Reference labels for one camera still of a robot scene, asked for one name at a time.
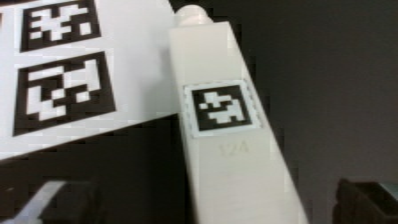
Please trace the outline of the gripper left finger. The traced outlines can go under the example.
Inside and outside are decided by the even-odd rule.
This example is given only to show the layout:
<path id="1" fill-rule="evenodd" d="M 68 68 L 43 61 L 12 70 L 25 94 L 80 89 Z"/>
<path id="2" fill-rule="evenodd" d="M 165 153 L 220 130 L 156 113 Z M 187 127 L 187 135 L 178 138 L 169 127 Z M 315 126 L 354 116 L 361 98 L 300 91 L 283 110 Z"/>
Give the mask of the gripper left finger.
<path id="1" fill-rule="evenodd" d="M 48 181 L 2 224 L 82 224 L 89 213 L 89 184 Z"/>

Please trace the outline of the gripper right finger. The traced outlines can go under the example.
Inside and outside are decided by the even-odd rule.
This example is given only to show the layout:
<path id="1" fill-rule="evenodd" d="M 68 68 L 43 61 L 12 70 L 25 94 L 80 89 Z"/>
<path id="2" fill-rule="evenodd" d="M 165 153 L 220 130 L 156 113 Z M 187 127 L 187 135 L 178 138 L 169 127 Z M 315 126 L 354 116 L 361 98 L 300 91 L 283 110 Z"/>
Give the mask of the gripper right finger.
<path id="1" fill-rule="evenodd" d="M 398 183 L 339 180 L 334 224 L 398 224 Z"/>

